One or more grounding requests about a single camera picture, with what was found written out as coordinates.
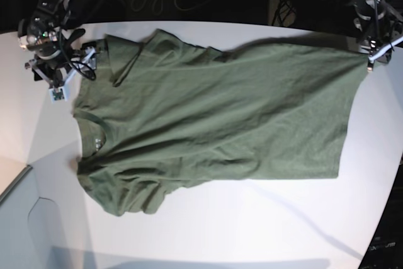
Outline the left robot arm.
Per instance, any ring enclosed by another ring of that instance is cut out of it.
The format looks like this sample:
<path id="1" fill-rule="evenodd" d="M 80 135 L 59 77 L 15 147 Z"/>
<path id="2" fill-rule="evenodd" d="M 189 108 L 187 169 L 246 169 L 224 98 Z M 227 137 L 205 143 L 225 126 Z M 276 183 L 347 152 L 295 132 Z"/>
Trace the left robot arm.
<path id="1" fill-rule="evenodd" d="M 388 64 L 394 47 L 402 43 L 402 14 L 387 0 L 349 0 L 349 4 L 361 32 L 356 41 L 368 52 L 367 71 L 372 72 L 377 62 Z"/>

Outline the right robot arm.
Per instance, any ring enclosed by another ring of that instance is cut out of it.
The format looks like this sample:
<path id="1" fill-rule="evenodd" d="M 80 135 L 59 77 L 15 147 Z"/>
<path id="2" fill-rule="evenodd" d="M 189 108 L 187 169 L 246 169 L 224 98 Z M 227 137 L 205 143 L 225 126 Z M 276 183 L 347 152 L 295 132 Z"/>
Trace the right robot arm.
<path id="1" fill-rule="evenodd" d="M 32 71 L 35 81 L 45 81 L 50 88 L 59 89 L 67 82 L 62 69 L 68 76 L 76 72 L 87 80 L 96 79 L 95 67 L 84 58 L 84 52 L 72 48 L 85 30 L 78 28 L 68 38 L 62 33 L 71 19 L 70 1 L 38 0 L 32 15 L 18 25 L 21 48 L 34 54 L 25 68 Z"/>

